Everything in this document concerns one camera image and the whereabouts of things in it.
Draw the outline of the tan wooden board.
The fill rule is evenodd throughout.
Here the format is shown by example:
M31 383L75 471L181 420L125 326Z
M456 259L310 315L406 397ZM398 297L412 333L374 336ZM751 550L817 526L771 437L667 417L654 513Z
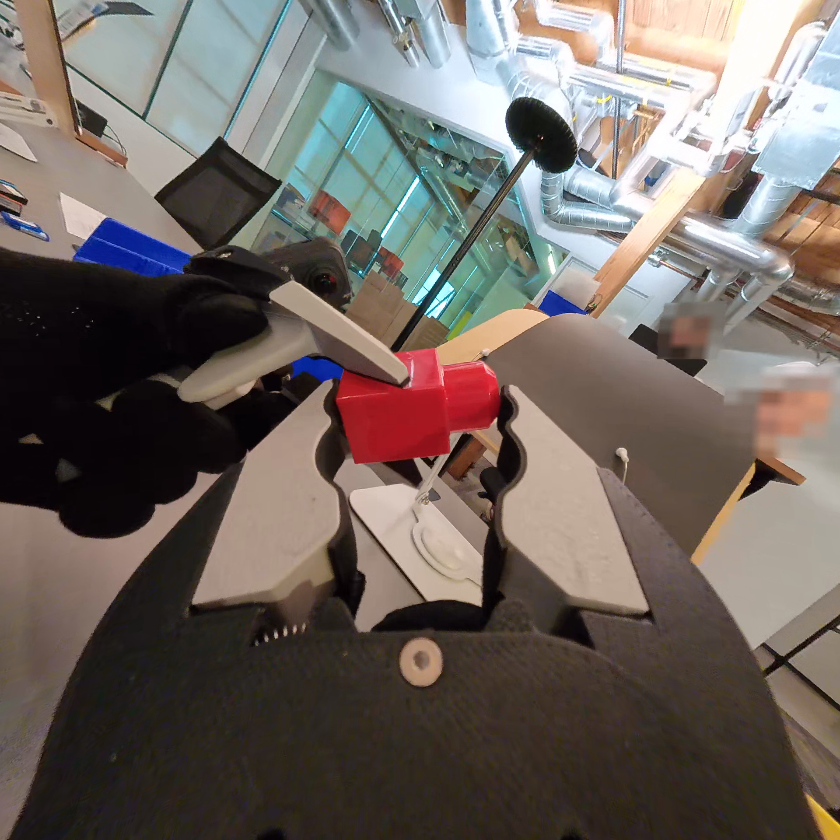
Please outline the tan wooden board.
M14 7L37 98L47 106L58 129L75 139L80 125L53 3L15 1Z

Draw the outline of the blue plastic bin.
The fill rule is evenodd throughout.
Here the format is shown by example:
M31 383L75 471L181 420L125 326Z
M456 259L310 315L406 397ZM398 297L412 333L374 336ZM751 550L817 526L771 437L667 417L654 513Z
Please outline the blue plastic bin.
M267 326L259 304L220 280L184 275L184 252L106 218L79 248L58 360L73 392L99 400L135 382L170 389Z

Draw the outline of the cardboard box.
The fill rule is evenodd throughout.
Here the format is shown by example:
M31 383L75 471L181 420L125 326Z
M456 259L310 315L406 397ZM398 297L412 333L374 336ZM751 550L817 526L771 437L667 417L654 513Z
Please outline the cardboard box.
M363 330L391 347L417 309L388 277L371 271L354 294L346 316ZM432 349L444 343L449 328L435 318L423 316L402 351Z

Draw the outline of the black round-base floor stand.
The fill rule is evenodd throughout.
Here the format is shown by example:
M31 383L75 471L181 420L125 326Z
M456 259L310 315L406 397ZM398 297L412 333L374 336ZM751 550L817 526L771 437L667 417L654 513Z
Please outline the black round-base floor stand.
M576 160L578 144L571 126L544 101L529 97L514 99L506 112L506 129L509 140L521 153L518 162L471 226L456 252L439 273L435 283L416 306L406 325L392 343L392 351L398 352L403 349L406 341L434 304L445 283L449 281L463 258L468 255L472 246L483 234L528 165L534 163L543 172L563 174Z

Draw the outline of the black office chair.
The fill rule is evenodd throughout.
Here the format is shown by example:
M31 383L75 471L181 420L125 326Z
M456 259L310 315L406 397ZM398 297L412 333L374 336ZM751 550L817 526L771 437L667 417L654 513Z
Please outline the black office chair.
M218 137L154 199L207 251L228 245L281 187Z

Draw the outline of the blue flat card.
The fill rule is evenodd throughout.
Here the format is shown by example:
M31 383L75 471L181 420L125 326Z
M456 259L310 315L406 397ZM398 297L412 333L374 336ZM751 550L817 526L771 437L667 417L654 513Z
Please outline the blue flat card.
M3 224L14 231L35 238L40 242L48 243L50 241L49 235L41 226L31 223L18 215L8 211L2 211L1 220Z

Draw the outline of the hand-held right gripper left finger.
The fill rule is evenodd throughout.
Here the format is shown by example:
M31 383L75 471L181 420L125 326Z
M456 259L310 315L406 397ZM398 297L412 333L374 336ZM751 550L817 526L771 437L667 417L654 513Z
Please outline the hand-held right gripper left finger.
M356 616L361 572L345 493L336 395L321 383L246 457L193 597L201 608L262 603L301 626L331 596Z

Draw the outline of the wooden pillar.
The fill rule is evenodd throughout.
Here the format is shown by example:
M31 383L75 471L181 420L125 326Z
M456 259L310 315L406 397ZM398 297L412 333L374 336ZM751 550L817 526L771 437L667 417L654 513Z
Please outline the wooden pillar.
M655 198L642 194L631 183L620 181L612 191L614 204L633 219L634 225L595 274L598 284L587 309L598 319L625 288L647 257L662 243L685 214L707 178L679 168Z

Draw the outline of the person's left hand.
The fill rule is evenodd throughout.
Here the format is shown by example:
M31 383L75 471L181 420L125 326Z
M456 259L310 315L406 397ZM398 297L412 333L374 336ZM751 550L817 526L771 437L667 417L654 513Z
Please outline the person's left hand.
M84 538L126 536L296 407L255 388L215 411L154 378L266 328L261 306L290 276L241 248L155 278L3 248L1 275L3 503L54 511Z

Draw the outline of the small red object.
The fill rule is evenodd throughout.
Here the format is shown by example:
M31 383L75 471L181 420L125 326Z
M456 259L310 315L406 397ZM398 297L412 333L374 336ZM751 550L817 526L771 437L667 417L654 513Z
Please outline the small red object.
M404 386L349 371L340 380L335 402L356 464L446 455L452 435L496 420L500 387L484 361L441 364L435 349L397 357L409 374Z

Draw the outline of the silver spiral air duct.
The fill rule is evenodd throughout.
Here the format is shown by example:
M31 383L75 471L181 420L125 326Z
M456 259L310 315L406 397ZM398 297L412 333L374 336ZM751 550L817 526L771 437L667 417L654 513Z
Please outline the silver spiral air duct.
M606 175L578 164L564 173L544 171L542 215L560 226L626 234L635 221L614 209L610 198L613 185Z

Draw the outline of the wooden edge desk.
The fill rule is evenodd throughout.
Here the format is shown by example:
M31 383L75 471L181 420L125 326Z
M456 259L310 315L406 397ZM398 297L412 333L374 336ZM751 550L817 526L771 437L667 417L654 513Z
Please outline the wooden edge desk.
M755 459L754 476L757 480L762 480L765 485L771 481L776 481L799 487L806 481L806 477L802 473L786 465L779 458L770 456Z

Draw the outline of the silver rectangular air duct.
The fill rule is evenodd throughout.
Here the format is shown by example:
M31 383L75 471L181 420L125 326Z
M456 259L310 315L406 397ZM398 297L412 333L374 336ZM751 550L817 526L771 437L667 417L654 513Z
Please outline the silver rectangular air duct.
M838 30L804 27L773 78L754 172L804 190L828 173L839 154L838 71Z

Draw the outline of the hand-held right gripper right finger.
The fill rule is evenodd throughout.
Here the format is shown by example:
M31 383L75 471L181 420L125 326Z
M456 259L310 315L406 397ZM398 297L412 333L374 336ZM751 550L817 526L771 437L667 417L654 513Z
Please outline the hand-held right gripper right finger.
M594 460L515 385L503 386L482 607L502 599L531 617L572 608L644 616L648 601Z

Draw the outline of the white paper sheet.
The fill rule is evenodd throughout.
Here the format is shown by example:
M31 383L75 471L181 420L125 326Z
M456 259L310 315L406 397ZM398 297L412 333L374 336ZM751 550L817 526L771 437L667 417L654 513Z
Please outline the white paper sheet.
M63 192L59 193L59 206L68 235L81 241L88 239L108 217Z
M3 150L6 150L23 160L34 163L38 162L38 158L28 146L24 137L2 122L0 124L0 145Z

